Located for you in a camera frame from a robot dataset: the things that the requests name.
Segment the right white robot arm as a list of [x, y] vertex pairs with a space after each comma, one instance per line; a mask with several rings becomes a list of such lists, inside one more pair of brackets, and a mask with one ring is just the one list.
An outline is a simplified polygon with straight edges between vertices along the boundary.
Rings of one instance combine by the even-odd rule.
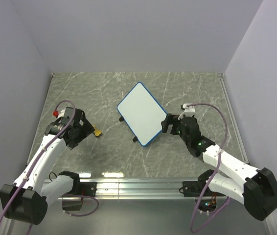
[[277, 181], [271, 170], [250, 166], [225, 152], [201, 134], [195, 117], [167, 114], [161, 125], [163, 133], [171, 126], [170, 133], [180, 136], [193, 157], [217, 170], [205, 171], [196, 182], [184, 181], [185, 197], [226, 196], [243, 204], [259, 221], [277, 209]]

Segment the blue framed whiteboard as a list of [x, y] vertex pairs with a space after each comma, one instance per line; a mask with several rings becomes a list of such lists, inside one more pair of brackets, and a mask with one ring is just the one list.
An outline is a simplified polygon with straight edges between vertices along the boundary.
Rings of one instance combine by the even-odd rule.
[[143, 147], [160, 134], [161, 122], [167, 115], [165, 109], [141, 82], [126, 94], [116, 109]]

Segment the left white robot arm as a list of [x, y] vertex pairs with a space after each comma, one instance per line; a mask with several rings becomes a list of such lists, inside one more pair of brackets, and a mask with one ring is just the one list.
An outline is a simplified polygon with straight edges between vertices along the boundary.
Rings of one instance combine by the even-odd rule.
[[62, 171], [56, 179], [45, 185], [57, 158], [62, 152], [74, 149], [95, 131], [81, 109], [67, 107], [62, 112], [54, 111], [56, 120], [45, 130], [40, 148], [23, 173], [11, 185], [0, 189], [3, 215], [6, 218], [38, 225], [46, 215], [48, 207], [59, 197], [85, 195], [80, 175]]

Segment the yellow eraser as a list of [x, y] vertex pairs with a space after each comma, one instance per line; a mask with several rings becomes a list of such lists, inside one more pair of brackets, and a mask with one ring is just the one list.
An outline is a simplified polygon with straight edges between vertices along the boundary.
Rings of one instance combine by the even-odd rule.
[[102, 136], [102, 131], [97, 129], [95, 125], [93, 125], [93, 128], [94, 128], [94, 131], [93, 131], [93, 134], [96, 138], [99, 138]]

